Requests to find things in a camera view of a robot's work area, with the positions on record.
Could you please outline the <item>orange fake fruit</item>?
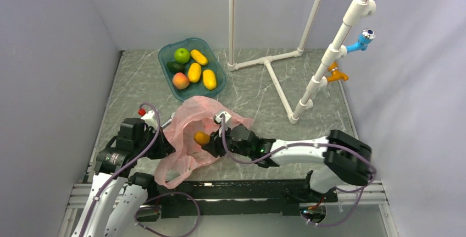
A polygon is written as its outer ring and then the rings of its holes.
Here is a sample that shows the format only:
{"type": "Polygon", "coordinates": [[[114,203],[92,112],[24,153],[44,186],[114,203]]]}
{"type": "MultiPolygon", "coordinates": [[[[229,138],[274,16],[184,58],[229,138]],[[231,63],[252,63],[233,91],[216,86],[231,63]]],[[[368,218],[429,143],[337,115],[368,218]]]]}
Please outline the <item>orange fake fruit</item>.
{"type": "Polygon", "coordinates": [[[210,135],[202,131],[198,131],[194,134],[193,139],[198,145],[204,146],[210,142],[210,135]]]}

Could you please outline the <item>pink plastic bag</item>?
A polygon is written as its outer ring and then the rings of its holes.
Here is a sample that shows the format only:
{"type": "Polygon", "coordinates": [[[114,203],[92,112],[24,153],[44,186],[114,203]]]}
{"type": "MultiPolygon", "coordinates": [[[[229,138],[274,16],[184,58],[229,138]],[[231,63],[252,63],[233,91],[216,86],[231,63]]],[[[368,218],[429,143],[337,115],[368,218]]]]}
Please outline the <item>pink plastic bag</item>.
{"type": "Polygon", "coordinates": [[[198,131],[206,134],[218,131],[219,125],[214,122],[214,116],[220,110],[230,113],[231,127],[243,124],[249,128],[253,123],[252,118],[244,118],[212,98],[193,96],[185,100],[176,110],[171,124],[163,130],[175,152],[160,160],[156,167],[154,179],[157,184],[173,189],[186,180],[195,169],[208,166],[217,160],[202,150],[195,142],[194,136],[198,131]]]}

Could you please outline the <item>fake peach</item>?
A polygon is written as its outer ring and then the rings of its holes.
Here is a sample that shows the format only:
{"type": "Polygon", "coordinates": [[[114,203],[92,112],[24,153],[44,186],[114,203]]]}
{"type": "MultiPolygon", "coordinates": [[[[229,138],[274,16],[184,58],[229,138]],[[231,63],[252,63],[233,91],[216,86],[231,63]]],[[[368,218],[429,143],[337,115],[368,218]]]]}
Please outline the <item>fake peach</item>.
{"type": "Polygon", "coordinates": [[[190,84],[190,80],[184,73],[176,73],[172,78],[173,86],[178,90],[187,88],[190,84]]]}

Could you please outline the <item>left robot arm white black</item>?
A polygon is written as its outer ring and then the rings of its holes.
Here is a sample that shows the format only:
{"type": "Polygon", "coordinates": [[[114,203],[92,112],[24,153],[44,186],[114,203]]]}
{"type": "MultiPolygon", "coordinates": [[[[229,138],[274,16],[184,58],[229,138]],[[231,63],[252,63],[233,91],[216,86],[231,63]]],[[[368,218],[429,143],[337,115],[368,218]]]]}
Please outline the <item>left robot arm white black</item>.
{"type": "Polygon", "coordinates": [[[126,118],[96,156],[91,190],[72,236],[120,236],[140,206],[157,199],[154,176],[131,173],[140,158],[162,159],[175,151],[153,111],[126,118]]]}

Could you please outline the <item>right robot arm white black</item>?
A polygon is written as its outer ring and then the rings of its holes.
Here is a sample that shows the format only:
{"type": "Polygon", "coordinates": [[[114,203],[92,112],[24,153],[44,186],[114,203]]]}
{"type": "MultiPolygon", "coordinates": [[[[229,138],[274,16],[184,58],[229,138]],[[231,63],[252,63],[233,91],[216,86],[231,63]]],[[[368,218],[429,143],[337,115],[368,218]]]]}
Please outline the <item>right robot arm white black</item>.
{"type": "Polygon", "coordinates": [[[347,183],[367,186],[375,168],[371,165],[372,149],[340,130],[313,140],[285,141],[257,136],[240,124],[234,128],[211,133],[204,141],[195,141],[213,157],[229,156],[241,164],[256,164],[262,168],[293,163],[319,164],[311,171],[303,186],[303,195],[316,201],[330,189],[347,183]]]}

